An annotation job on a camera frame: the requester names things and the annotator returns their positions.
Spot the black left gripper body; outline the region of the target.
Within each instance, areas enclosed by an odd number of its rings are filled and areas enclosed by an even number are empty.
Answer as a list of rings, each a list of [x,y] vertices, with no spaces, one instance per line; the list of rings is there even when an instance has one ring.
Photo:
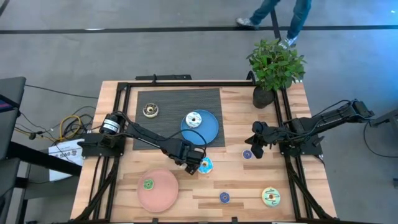
[[[188,142],[175,144],[169,149],[169,158],[174,160],[178,166],[185,166],[184,170],[188,173],[188,165],[201,165],[206,157],[206,150],[202,147]]]

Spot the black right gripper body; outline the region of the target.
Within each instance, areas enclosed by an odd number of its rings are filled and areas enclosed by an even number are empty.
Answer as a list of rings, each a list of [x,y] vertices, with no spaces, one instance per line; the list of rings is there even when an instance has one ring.
[[[251,146],[251,151],[257,159],[261,159],[264,153],[262,147],[274,142],[275,127],[268,126],[265,122],[255,121],[252,131],[256,137],[252,140],[255,144]]]

